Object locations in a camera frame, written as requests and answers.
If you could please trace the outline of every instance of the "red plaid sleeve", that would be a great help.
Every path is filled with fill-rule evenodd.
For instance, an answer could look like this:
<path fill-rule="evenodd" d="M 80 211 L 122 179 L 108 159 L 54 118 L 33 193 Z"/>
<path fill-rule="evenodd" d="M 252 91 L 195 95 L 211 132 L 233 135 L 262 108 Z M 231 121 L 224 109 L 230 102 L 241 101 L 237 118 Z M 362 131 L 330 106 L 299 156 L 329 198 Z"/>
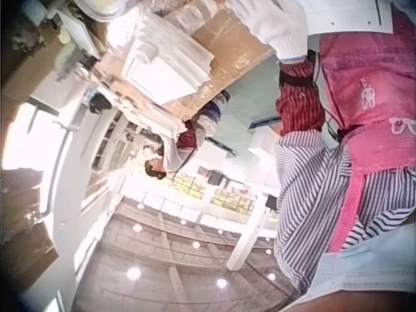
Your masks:
<path fill-rule="evenodd" d="M 299 64 L 281 64 L 280 70 L 291 77 L 310 77 L 312 80 L 314 64 L 306 59 Z M 294 86 L 285 83 L 283 79 L 280 90 L 281 96 L 276 101 L 276 110 L 283 121 L 281 136 L 293 131 L 322 131 L 325 110 L 320 103 L 318 87 L 315 84 Z"/>

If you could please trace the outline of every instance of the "white work glove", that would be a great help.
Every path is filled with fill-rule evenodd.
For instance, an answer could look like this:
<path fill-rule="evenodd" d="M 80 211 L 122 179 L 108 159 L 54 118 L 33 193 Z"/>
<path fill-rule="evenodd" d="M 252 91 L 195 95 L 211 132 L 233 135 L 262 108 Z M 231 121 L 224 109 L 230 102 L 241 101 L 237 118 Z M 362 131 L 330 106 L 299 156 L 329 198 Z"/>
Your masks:
<path fill-rule="evenodd" d="M 306 15 L 297 0 L 227 0 L 226 6 L 257 39 L 272 46 L 282 62 L 307 55 Z"/>

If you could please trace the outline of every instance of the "white shirt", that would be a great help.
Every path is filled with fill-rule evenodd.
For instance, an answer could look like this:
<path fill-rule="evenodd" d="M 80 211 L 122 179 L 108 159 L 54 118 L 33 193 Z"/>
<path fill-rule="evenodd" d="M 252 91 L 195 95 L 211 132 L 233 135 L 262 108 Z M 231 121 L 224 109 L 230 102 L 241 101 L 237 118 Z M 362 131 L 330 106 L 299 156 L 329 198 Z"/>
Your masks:
<path fill-rule="evenodd" d="M 199 148 L 205 140 L 205 130 L 196 129 L 196 146 Z M 187 161 L 189 155 L 193 152 L 193 155 L 189 158 L 188 162 L 195 157 L 197 150 L 193 148 L 181 148 L 178 149 L 176 146 L 176 140 L 173 138 L 163 138 L 164 145 L 164 157 L 163 157 L 163 168 L 168 173 L 177 172 L 181 169 L 183 163 Z"/>

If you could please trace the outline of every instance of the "pink apron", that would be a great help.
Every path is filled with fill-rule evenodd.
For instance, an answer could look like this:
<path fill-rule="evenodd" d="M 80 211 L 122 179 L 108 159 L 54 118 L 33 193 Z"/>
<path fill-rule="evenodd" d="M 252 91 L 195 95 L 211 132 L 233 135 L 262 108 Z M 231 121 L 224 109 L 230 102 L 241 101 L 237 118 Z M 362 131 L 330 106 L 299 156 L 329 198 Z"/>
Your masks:
<path fill-rule="evenodd" d="M 352 177 L 330 244 L 338 252 L 358 219 L 366 176 L 416 165 L 415 33 L 393 11 L 394 34 L 346 32 L 321 37 L 331 113 L 352 160 Z"/>

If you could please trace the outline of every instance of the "person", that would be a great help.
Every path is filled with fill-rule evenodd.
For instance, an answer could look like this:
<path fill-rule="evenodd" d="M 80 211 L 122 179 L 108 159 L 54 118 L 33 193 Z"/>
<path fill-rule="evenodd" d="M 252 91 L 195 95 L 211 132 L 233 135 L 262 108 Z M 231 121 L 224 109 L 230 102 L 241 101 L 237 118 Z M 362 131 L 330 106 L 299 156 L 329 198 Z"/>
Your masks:
<path fill-rule="evenodd" d="M 187 130 L 173 137 L 164 137 L 163 145 L 157 150 L 158 157 L 144 163 L 145 172 L 150 177 L 162 180 L 167 173 L 180 171 L 195 156 L 205 137 L 212 137 L 221 119 L 221 113 L 228 103 L 230 95 L 221 91 L 206 104 L 192 119 L 185 122 Z"/>
<path fill-rule="evenodd" d="M 309 299 L 343 290 L 414 292 L 414 266 L 412 270 L 409 263 L 411 256 L 415 259 L 414 250 L 404 257 L 407 263 L 400 260 L 400 252 L 415 244 L 414 225 L 402 231 L 414 220 L 416 208 L 415 32 L 409 14 L 393 8 L 393 34 L 322 35 L 319 57 L 307 50 L 302 6 L 296 0 L 277 1 L 227 0 L 226 6 L 276 51 L 280 63 L 276 109 L 283 129 L 276 170 L 281 194 L 274 245 L 278 265 L 300 294 L 315 293 Z M 319 59 L 328 113 L 339 124 L 333 134 L 340 142 L 335 149 L 321 137 L 326 111 L 314 77 Z M 384 252 L 382 237 L 391 239 L 389 251 L 396 247 L 397 255 Z M 387 255 L 394 260 L 388 262 Z M 383 275 L 386 263 L 391 265 L 390 276 Z M 404 278 L 404 269 L 410 279 Z M 368 285 L 363 284 L 366 278 Z M 343 304 L 350 304 L 353 296 L 342 296 Z M 334 301 L 320 309 L 306 304 L 291 311 L 341 306 Z"/>

